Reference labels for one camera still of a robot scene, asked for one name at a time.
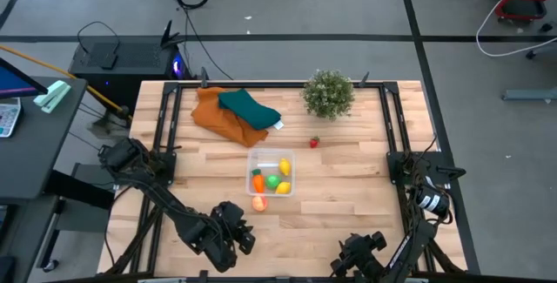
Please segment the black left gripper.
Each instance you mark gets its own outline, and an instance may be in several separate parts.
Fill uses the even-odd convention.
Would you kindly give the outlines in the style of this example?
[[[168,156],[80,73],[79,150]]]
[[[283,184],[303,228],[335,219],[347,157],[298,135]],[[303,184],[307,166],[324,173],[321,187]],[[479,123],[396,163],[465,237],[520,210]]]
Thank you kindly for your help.
[[[244,232],[242,231],[244,213],[241,207],[231,201],[223,201],[212,208],[211,217],[219,223],[231,240],[238,242],[239,250],[243,254],[249,255],[252,252],[255,237],[252,234],[252,226],[245,226]]]

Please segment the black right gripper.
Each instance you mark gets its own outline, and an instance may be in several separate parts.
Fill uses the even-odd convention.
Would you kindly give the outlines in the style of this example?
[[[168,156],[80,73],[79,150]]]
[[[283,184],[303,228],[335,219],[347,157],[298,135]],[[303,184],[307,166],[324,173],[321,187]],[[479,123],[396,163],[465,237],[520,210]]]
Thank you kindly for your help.
[[[373,256],[372,251],[381,251],[385,247],[386,240],[381,232],[366,236],[352,233],[342,248],[344,258],[330,263],[332,275],[339,276],[339,283],[353,283],[353,275],[346,272],[356,267],[366,278],[378,279],[384,272],[384,267]]]

